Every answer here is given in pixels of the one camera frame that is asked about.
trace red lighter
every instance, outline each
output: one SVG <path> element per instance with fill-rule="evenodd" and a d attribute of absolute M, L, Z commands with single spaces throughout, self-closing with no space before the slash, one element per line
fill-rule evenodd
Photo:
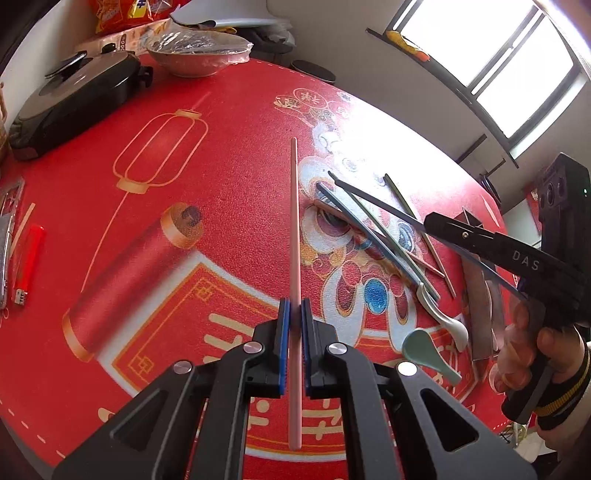
<path fill-rule="evenodd" d="M 45 229 L 40 225 L 31 225 L 27 240 L 22 249 L 21 257 L 18 261 L 17 277 L 14 282 L 14 303 L 17 305 L 24 305 L 29 288 L 31 286 L 31 279 L 33 277 L 33 270 L 37 262 L 37 255 L 41 241 L 45 236 Z"/>

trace camera lens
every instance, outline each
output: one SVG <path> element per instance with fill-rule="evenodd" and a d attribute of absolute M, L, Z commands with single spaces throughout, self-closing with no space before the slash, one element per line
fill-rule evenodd
<path fill-rule="evenodd" d="M 552 184 L 548 185 L 548 205 L 552 206 L 554 204 L 554 186 Z"/>
<path fill-rule="evenodd" d="M 564 197 L 564 178 L 560 177 L 558 179 L 558 196 L 559 197 Z"/>

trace green spoon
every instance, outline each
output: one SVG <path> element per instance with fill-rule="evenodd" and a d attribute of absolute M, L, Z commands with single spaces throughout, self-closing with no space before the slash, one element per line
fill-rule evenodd
<path fill-rule="evenodd" d="M 402 354 L 413 363 L 441 373 L 454 386 L 462 380 L 462 376 L 439 354 L 431 335 L 423 328 L 414 329 L 406 336 L 402 342 Z"/>

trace silver screw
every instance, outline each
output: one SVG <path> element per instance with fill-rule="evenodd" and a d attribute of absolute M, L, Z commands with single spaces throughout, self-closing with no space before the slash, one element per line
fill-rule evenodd
<path fill-rule="evenodd" d="M 188 374 L 193 369 L 193 365 L 188 360 L 179 360 L 173 366 L 174 373 L 177 375 Z"/>
<path fill-rule="evenodd" d="M 262 345 L 259 342 L 247 342 L 243 348 L 246 353 L 258 353 L 262 350 Z"/>
<path fill-rule="evenodd" d="M 328 346 L 329 352 L 333 355 L 343 355 L 347 353 L 347 346 L 344 343 L 331 343 Z"/>
<path fill-rule="evenodd" d="M 400 362 L 398 364 L 398 372 L 405 377 L 412 377 L 417 373 L 417 366 L 411 362 Z"/>

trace yellow object on windowsill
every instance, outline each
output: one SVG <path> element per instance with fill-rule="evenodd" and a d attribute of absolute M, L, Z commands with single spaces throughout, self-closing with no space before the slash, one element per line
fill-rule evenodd
<path fill-rule="evenodd" d="M 405 52 L 410 53 L 411 55 L 414 55 L 419 60 L 421 60 L 421 61 L 428 61 L 429 60 L 429 55 L 427 55 L 425 52 L 423 52 L 414 43 L 412 43 L 412 42 L 408 41 L 406 38 L 404 38 L 399 32 L 396 32 L 394 30 L 390 30 L 390 31 L 386 32 L 386 37 L 388 37 L 389 41 L 394 42 L 398 47 L 403 49 Z"/>

